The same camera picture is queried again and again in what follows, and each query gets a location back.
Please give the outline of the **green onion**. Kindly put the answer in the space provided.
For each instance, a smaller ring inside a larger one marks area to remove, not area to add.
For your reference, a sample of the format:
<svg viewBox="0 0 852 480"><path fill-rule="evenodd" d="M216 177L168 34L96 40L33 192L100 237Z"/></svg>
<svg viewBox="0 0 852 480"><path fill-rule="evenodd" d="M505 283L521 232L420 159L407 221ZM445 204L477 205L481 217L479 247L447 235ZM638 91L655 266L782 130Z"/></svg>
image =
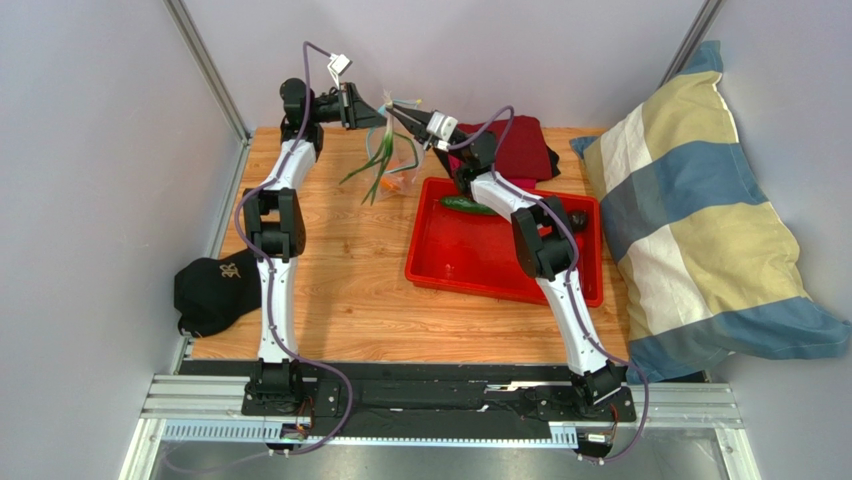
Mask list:
<svg viewBox="0 0 852 480"><path fill-rule="evenodd" d="M396 128L396 123L388 112L389 107L396 106L413 107L417 110L423 100L393 98L390 92L385 90L383 101L378 108L378 113L384 121L384 124L379 126L382 130L380 140L372 147L371 140L377 127L370 127L365 140L367 160L340 180L340 184L343 184L356 175L371 171L373 181L362 199L363 203L369 200L371 205L381 195L402 194L410 187L424 157L422 148Z"/></svg>

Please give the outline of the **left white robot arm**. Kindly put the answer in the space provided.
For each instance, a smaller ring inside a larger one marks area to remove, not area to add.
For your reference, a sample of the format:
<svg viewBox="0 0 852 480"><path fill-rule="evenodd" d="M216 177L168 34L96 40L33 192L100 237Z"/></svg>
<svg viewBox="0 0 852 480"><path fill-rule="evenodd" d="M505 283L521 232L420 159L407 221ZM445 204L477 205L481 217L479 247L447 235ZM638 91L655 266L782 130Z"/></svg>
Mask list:
<svg viewBox="0 0 852 480"><path fill-rule="evenodd" d="M238 231L258 261L264 323L258 360L245 386L247 416L293 416L310 404L294 322L295 274L307 241L298 189L318 160L322 126L338 122L347 129L369 129L384 121L352 82L316 95L305 81L291 78L279 93L284 109L279 158L238 204L243 221Z"/></svg>

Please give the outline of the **red plastic tray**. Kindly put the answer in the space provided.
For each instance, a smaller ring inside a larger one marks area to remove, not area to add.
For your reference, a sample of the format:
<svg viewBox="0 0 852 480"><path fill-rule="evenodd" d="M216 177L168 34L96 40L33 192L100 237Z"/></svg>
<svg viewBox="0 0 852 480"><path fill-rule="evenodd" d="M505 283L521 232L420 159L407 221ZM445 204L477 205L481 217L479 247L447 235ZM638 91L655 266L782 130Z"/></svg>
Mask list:
<svg viewBox="0 0 852 480"><path fill-rule="evenodd" d="M442 197L456 193L449 179L424 181L405 277L417 287L545 305L540 287L517 261L510 223L499 216L471 215L440 205ZM604 300L599 203L589 196L557 196L566 211L582 210L589 216L588 228L575 235L585 240L577 269L585 303L599 307Z"/></svg>

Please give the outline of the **orange fruit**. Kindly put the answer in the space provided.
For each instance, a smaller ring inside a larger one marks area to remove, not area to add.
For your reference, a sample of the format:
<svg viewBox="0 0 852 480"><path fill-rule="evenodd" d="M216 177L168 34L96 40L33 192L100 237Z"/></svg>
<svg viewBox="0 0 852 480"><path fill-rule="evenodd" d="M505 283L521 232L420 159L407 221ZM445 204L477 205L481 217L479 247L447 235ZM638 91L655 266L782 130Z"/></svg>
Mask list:
<svg viewBox="0 0 852 480"><path fill-rule="evenodd" d="M380 195L393 195L400 193L406 186L406 171L398 171L401 163L396 160L390 160L387 164L385 172L382 174L379 181L378 193Z"/></svg>

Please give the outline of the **aluminium rail frame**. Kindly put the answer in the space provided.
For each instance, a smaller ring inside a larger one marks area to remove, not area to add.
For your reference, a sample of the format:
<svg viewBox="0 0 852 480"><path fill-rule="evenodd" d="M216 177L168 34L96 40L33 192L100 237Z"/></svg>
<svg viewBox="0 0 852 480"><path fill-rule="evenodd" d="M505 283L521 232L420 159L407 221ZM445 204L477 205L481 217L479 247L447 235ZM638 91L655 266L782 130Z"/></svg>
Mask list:
<svg viewBox="0 0 852 480"><path fill-rule="evenodd" d="M158 375L149 388L121 477L146 479L167 441L256 443L267 452L317 443L340 446L562 449L605 465L633 457L656 433L707 430L730 479L760 473L731 389L724 384L625 386L580 408L565 381L414 380L397 384L418 402L379 393L376 381L346 387L309 378L307 401L261 400L235 376Z"/></svg>

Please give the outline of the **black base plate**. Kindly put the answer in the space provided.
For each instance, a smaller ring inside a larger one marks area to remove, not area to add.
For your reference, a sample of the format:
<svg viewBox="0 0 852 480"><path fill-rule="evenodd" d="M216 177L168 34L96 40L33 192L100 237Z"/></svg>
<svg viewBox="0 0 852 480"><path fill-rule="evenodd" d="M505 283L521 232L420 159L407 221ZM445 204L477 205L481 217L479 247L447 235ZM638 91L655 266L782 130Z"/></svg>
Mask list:
<svg viewBox="0 0 852 480"><path fill-rule="evenodd" d="M234 377L239 413L255 361L194 360L178 374ZM588 408L561 365L333 363L302 367L309 406L293 416L300 429L337 438L539 440L551 422L629 424L648 421L644 389L626 384L604 408Z"/></svg>

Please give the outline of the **striped blue yellow pillow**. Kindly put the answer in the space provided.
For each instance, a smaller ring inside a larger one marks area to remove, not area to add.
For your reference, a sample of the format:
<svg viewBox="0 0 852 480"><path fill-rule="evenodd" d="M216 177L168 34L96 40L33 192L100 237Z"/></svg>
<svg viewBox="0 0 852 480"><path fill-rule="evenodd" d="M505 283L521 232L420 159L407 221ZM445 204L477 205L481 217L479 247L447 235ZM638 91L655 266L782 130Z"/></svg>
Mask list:
<svg viewBox="0 0 852 480"><path fill-rule="evenodd" d="M575 138L627 288L630 383L709 370L732 354L845 355L851 324L806 291L800 247L767 198L720 91L720 44L616 125Z"/></svg>

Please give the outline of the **black cap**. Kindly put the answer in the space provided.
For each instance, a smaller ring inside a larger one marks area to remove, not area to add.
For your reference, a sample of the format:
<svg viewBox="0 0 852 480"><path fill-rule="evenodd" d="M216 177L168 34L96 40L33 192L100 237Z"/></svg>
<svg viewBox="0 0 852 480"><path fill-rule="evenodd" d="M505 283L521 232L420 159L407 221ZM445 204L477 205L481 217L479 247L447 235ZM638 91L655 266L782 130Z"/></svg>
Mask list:
<svg viewBox="0 0 852 480"><path fill-rule="evenodd" d="M173 305L183 335L222 333L261 304L258 262L248 249L223 259L196 259L174 275Z"/></svg>

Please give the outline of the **upper green cucumber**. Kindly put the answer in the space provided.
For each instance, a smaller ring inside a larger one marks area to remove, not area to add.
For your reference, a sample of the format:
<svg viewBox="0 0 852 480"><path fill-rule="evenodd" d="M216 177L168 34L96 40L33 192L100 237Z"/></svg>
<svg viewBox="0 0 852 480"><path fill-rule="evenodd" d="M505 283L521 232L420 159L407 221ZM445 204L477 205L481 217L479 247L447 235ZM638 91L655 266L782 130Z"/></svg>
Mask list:
<svg viewBox="0 0 852 480"><path fill-rule="evenodd" d="M471 214L497 216L497 213L480 203L477 203L465 196L444 196L439 200L441 206L456 212Z"/></svg>

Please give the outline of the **clear zip top bag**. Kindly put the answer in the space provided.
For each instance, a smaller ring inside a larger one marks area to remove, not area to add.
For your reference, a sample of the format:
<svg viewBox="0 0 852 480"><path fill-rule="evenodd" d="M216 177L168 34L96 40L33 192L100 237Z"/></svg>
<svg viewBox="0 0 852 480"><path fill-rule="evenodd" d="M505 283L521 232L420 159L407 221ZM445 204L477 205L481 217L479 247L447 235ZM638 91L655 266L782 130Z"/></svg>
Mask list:
<svg viewBox="0 0 852 480"><path fill-rule="evenodd" d="M389 195L402 194L410 187L424 156L422 148L403 134L393 120L368 130L365 150L374 181L364 200L370 200L371 204Z"/></svg>

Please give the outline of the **dark red folded cloth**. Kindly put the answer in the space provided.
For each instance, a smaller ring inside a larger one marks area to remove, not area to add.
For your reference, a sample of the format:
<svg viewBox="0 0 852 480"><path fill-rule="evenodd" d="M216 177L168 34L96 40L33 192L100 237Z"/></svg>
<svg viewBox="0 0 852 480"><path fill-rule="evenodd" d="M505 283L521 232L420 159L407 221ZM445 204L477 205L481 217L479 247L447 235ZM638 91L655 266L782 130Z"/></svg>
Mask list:
<svg viewBox="0 0 852 480"><path fill-rule="evenodd" d="M513 119L497 152L496 170L510 183L528 190L560 176L559 160L545 141L540 121L521 115Z"/></svg>

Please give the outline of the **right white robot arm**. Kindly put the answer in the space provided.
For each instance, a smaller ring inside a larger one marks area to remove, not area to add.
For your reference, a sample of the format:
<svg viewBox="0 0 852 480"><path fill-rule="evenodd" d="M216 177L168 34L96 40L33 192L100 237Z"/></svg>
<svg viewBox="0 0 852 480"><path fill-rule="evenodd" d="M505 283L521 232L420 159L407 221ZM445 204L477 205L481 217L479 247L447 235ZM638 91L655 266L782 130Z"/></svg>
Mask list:
<svg viewBox="0 0 852 480"><path fill-rule="evenodd" d="M622 388L619 361L601 345L583 298L580 251L562 201L527 193L497 171L505 137L490 131L491 120L466 133L456 118L437 110L427 113L389 101L385 112L425 149L456 157L461 163L453 175L457 190L510 223L518 264L536 281L558 324L573 388L586 407L606 407Z"/></svg>

